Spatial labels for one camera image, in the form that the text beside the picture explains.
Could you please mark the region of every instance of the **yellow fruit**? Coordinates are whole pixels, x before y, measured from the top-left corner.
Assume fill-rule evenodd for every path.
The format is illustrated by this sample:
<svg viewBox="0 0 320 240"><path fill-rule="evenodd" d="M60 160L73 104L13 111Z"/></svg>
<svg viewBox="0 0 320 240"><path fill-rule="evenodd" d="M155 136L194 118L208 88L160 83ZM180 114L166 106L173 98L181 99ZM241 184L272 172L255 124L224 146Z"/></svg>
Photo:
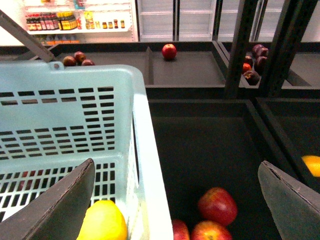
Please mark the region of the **yellow fruit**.
<svg viewBox="0 0 320 240"><path fill-rule="evenodd" d="M302 160L313 176L320 177L320 156L306 155Z"/></svg>
<svg viewBox="0 0 320 240"><path fill-rule="evenodd" d="M126 240L127 226L119 208L111 200L89 207L77 240Z"/></svg>

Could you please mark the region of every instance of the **jar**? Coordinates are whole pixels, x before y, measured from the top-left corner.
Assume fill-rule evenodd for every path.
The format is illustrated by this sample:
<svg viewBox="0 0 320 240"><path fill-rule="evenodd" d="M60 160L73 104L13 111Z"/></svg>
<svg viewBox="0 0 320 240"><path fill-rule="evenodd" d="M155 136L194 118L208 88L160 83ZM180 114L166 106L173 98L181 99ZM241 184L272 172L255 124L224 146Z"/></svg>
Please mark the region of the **jar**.
<svg viewBox="0 0 320 240"><path fill-rule="evenodd" d="M118 20L117 20L117 19L114 19L113 22L114 22L114 28L115 28L115 29L119 28L119 27L118 27Z"/></svg>

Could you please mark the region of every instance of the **light blue plastic basket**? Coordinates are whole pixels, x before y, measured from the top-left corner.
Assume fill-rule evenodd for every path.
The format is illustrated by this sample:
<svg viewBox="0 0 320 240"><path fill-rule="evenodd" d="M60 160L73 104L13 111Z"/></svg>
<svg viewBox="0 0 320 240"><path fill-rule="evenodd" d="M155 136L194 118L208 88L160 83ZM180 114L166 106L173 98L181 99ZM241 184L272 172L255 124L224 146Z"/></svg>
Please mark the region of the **light blue plastic basket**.
<svg viewBox="0 0 320 240"><path fill-rule="evenodd" d="M91 203L114 200L130 240L173 239L138 69L1 62L0 115L0 221L92 158Z"/></svg>

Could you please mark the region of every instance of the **dark red apple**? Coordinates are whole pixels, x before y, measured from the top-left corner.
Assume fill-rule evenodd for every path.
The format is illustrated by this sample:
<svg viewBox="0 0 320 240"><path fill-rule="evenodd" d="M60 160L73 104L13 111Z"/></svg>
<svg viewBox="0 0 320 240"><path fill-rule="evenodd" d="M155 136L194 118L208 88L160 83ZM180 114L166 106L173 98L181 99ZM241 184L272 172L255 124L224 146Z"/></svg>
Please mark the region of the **dark red apple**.
<svg viewBox="0 0 320 240"><path fill-rule="evenodd" d="M173 240L190 240L189 231L184 221L173 219L171 223L173 230Z"/></svg>
<svg viewBox="0 0 320 240"><path fill-rule="evenodd" d="M267 57L266 56L260 56L258 57L254 62L254 70L259 74L262 75L264 72L265 66L267 64Z"/></svg>
<svg viewBox="0 0 320 240"><path fill-rule="evenodd" d="M94 65L95 65L95 63L90 59L83 60L83 62L81 64L81 66L94 66Z"/></svg>
<svg viewBox="0 0 320 240"><path fill-rule="evenodd" d="M266 47L261 47L256 52L256 58L258 58L258 57L268 57L268 55L269 55L269 49L266 48Z"/></svg>
<svg viewBox="0 0 320 240"><path fill-rule="evenodd" d="M262 44L256 44L253 46L252 48L252 55L257 58L257 53L259 51L259 49L264 48L264 46Z"/></svg>
<svg viewBox="0 0 320 240"><path fill-rule="evenodd" d="M232 240L232 235L217 222L201 221L192 230L191 240Z"/></svg>
<svg viewBox="0 0 320 240"><path fill-rule="evenodd" d="M209 189L198 201L198 209L206 220L223 226L232 223L238 214L238 208L232 196L222 187Z"/></svg>
<svg viewBox="0 0 320 240"><path fill-rule="evenodd" d="M87 59L86 55L82 51L75 52L74 58L79 65L81 65L85 59Z"/></svg>
<svg viewBox="0 0 320 240"><path fill-rule="evenodd" d="M260 76L256 71L246 71L243 76L251 86L257 85L260 81Z"/></svg>
<svg viewBox="0 0 320 240"><path fill-rule="evenodd" d="M72 67L72 66L77 65L77 61L76 61L76 59L75 59L73 56L66 56L66 57L63 59L63 65L64 65L65 67Z"/></svg>
<svg viewBox="0 0 320 240"><path fill-rule="evenodd" d="M248 55L245 56L243 63L244 64L249 64L251 68L254 66L254 60L252 59L251 56L248 56Z"/></svg>
<svg viewBox="0 0 320 240"><path fill-rule="evenodd" d="M173 60L177 55L177 49L173 44L166 44L162 48L162 55L166 60Z"/></svg>

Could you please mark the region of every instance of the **orange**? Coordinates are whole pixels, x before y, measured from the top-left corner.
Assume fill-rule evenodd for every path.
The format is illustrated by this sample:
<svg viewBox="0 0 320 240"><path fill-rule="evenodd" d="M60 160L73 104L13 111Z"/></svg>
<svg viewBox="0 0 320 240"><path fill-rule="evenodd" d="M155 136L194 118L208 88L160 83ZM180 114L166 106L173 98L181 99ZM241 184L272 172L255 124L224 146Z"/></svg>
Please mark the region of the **orange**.
<svg viewBox="0 0 320 240"><path fill-rule="evenodd" d="M302 160L313 176L320 177L320 156L306 155Z"/></svg>

